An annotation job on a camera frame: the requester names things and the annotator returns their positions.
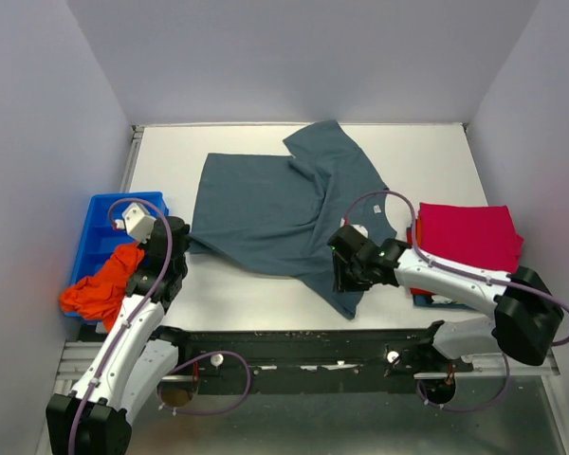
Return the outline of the teal grey t-shirt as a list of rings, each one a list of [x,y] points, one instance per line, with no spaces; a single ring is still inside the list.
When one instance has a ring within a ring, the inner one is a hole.
[[[215,254],[260,274],[300,280],[346,319],[359,292],[337,293],[327,242],[342,218],[380,244],[396,236],[386,184],[334,120],[287,137],[287,156],[210,154],[192,221],[192,254]]]

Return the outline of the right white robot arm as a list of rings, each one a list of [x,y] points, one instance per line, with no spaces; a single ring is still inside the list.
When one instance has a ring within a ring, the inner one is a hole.
[[[340,227],[328,241],[335,289],[367,291],[376,284],[422,289],[458,301],[479,317],[435,322],[429,341],[417,348],[419,364],[436,372],[464,355],[502,353],[540,366],[563,320],[560,307],[534,270],[480,269],[434,257],[412,245],[387,239],[381,245],[355,227]]]

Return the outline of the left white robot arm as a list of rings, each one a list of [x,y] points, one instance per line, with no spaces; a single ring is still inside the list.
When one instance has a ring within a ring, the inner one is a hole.
[[[154,221],[113,329],[71,391],[54,394],[46,406],[52,453],[125,453],[138,410],[160,376],[190,367],[187,346],[152,337],[187,275],[189,232],[178,217]]]

